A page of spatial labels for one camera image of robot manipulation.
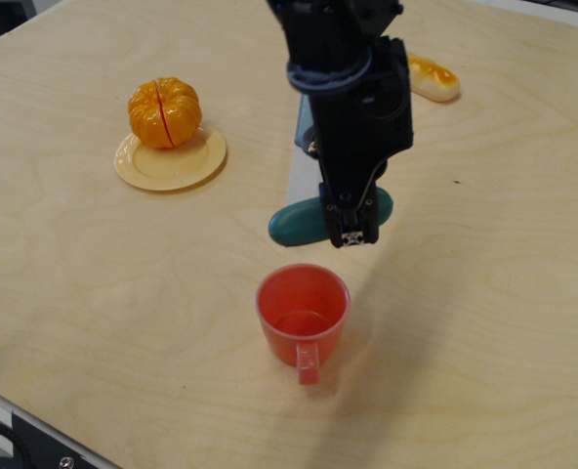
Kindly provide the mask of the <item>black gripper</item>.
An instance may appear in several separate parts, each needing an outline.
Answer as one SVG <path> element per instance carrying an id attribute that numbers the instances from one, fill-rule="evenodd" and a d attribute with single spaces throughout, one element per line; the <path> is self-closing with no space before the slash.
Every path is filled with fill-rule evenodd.
<path id="1" fill-rule="evenodd" d="M 307 96 L 311 124 L 299 135 L 302 148 L 318 160 L 332 197 L 333 205 L 323 208 L 323 216 L 336 248 L 354 244 L 355 234 L 354 226 L 347 224 L 338 210 L 358 209 L 388 158 L 413 145 L 405 45 L 400 39 L 384 36 L 369 52 L 366 72 L 349 88 Z M 378 204 L 365 202 L 357 221 L 357 240 L 375 243 L 379 238 Z"/>

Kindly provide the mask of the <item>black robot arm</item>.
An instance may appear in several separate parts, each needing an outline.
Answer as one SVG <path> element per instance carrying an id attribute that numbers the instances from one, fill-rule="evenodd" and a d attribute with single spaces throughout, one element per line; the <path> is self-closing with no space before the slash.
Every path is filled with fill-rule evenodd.
<path id="1" fill-rule="evenodd" d="M 413 145 L 410 73 L 402 40 L 385 31 L 397 1 L 272 1 L 300 93 L 294 164 L 313 161 L 318 195 L 276 212 L 270 237 L 283 246 L 330 240 L 374 243 L 392 214 L 376 182 L 390 157 Z"/>

